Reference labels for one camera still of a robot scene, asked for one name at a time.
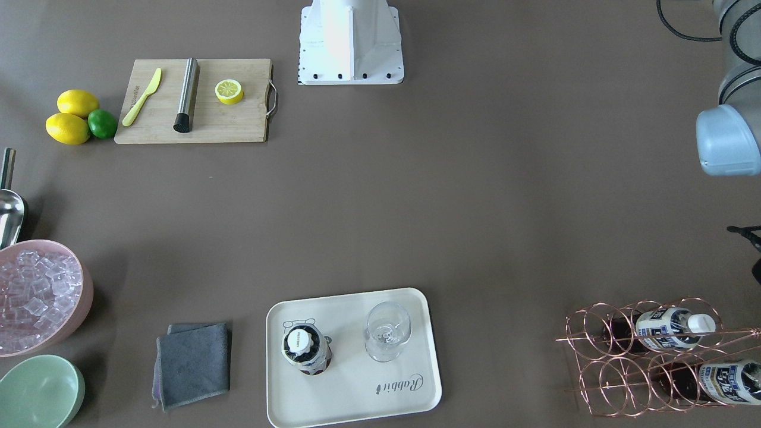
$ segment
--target gray cloth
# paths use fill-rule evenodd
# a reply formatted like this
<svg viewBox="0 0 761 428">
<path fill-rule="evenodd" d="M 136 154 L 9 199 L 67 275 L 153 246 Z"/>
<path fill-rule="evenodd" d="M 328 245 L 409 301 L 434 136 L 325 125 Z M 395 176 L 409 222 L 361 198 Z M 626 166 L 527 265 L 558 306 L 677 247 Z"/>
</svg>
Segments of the gray cloth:
<svg viewBox="0 0 761 428">
<path fill-rule="evenodd" d="M 172 324 L 156 348 L 153 398 L 165 412 L 229 391 L 226 324 Z"/>
</svg>

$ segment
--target green bowl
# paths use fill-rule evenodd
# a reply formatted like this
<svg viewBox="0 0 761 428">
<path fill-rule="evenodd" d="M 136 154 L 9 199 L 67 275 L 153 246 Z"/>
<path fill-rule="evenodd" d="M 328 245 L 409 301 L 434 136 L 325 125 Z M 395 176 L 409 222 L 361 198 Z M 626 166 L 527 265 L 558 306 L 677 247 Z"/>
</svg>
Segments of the green bowl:
<svg viewBox="0 0 761 428">
<path fill-rule="evenodd" d="M 0 379 L 0 426 L 60 428 L 79 411 L 84 379 L 68 360 L 39 355 L 18 363 Z"/>
</svg>

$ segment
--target lime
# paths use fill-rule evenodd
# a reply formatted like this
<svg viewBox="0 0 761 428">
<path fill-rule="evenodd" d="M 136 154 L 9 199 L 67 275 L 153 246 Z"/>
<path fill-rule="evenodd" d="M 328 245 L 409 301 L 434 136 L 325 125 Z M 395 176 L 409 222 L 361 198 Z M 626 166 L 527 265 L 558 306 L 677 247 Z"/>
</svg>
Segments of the lime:
<svg viewBox="0 0 761 428">
<path fill-rule="evenodd" d="M 81 89 L 69 89 L 58 96 L 58 111 L 71 113 L 82 119 L 99 106 L 95 95 Z"/>
<path fill-rule="evenodd" d="M 116 135 L 116 118 L 105 110 L 92 110 L 88 114 L 88 126 L 97 138 L 113 138 Z"/>
<path fill-rule="evenodd" d="M 56 113 L 45 121 L 45 130 L 58 142 L 81 144 L 90 138 L 88 123 L 71 113 Z"/>
<path fill-rule="evenodd" d="M 214 93 L 223 104 L 236 104 L 243 99 L 243 87 L 239 81 L 232 78 L 220 81 L 214 88 Z"/>
</svg>

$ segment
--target bowl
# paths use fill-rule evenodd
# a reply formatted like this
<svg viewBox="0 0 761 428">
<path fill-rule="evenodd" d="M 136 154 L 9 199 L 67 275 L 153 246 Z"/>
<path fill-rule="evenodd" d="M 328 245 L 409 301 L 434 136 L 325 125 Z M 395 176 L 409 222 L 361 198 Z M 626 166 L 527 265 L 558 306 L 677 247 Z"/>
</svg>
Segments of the bowl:
<svg viewBox="0 0 761 428">
<path fill-rule="evenodd" d="M 84 379 L 73 364 L 60 356 L 33 356 L 0 379 L 0 426 L 65 426 L 79 411 L 83 397 Z"/>
<path fill-rule="evenodd" d="M 58 242 L 22 241 L 0 250 L 0 358 L 64 340 L 92 301 L 87 268 Z"/>
</svg>

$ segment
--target tray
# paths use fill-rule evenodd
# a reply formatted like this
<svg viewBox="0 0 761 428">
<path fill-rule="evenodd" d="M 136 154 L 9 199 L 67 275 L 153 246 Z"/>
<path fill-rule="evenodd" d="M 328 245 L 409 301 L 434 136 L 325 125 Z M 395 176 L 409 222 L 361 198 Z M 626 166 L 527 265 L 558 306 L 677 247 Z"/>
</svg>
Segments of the tray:
<svg viewBox="0 0 761 428">
<path fill-rule="evenodd" d="M 137 59 L 132 67 L 124 97 L 119 126 L 113 140 L 118 144 L 173 144 L 201 142 L 265 142 L 271 82 L 271 59 L 198 59 L 199 76 L 193 130 L 179 133 L 172 129 L 180 103 L 187 59 Z M 161 67 L 161 83 L 148 97 L 131 126 L 122 119 Z M 243 100 L 225 105 L 217 99 L 214 87 L 226 78 L 240 82 Z"/>
<path fill-rule="evenodd" d="M 365 352 L 362 329 L 368 312 L 385 301 L 407 309 L 412 336 L 398 358 L 378 363 Z M 303 320 L 332 339 L 333 360 L 319 375 L 299 372 L 280 353 L 285 326 Z M 266 329 L 267 417 L 276 428 L 423 412 L 441 400 L 428 301 L 417 289 L 280 302 L 269 310 Z"/>
</svg>

